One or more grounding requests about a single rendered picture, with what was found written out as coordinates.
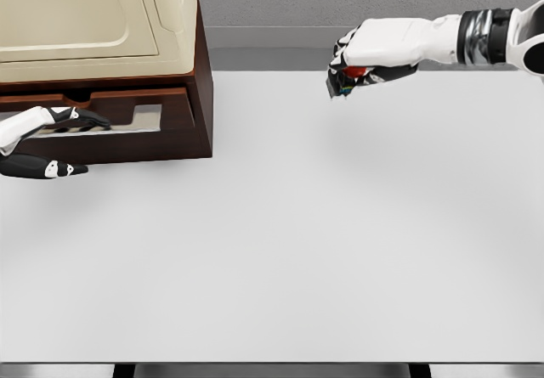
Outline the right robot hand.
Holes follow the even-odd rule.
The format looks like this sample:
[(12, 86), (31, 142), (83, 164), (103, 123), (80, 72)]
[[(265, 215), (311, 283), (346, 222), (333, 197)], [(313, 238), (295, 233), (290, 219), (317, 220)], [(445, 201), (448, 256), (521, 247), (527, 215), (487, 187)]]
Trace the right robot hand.
[(328, 69), (368, 67), (364, 83), (357, 87), (410, 76), (423, 60), (424, 36), (430, 26), (421, 18), (365, 20), (335, 42)]

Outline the brown wooden cabinet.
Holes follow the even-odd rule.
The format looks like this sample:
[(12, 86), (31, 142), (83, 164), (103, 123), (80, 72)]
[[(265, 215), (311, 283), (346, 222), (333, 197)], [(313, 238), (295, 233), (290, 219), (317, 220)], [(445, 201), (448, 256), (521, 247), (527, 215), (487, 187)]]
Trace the brown wooden cabinet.
[(195, 103), (201, 124), (207, 129), (213, 152), (213, 79), (207, 52), (200, 4), (197, 0), (194, 68), (184, 74), (125, 76), (41, 82), (0, 82), (0, 121), (35, 106), (77, 107), (92, 91), (184, 87)]

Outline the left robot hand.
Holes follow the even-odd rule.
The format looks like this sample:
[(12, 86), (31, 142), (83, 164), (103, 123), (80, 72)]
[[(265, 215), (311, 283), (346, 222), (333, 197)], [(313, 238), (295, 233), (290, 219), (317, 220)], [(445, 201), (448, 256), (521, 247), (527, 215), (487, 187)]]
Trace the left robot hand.
[(92, 127), (111, 129), (108, 119), (92, 111), (77, 107), (35, 106), (0, 121), (0, 174), (12, 178), (53, 179), (88, 172), (85, 165), (71, 165), (50, 158), (15, 153), (20, 142), (39, 132), (43, 127), (63, 121), (85, 121)]

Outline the brown cabinet drawer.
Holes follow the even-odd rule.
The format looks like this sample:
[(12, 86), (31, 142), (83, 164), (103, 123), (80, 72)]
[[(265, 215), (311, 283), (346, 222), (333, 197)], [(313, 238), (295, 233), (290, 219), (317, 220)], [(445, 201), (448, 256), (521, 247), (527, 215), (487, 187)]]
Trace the brown cabinet drawer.
[(184, 87), (92, 91), (79, 108), (110, 128), (65, 121), (22, 141), (19, 153), (83, 165), (209, 157), (207, 129)]

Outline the beige cabinet top cover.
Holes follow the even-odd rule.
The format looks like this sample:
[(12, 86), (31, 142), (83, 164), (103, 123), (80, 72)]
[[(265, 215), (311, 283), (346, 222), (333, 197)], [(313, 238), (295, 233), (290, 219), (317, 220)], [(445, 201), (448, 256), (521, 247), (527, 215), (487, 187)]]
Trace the beige cabinet top cover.
[(0, 82), (184, 74), (197, 0), (0, 0)]

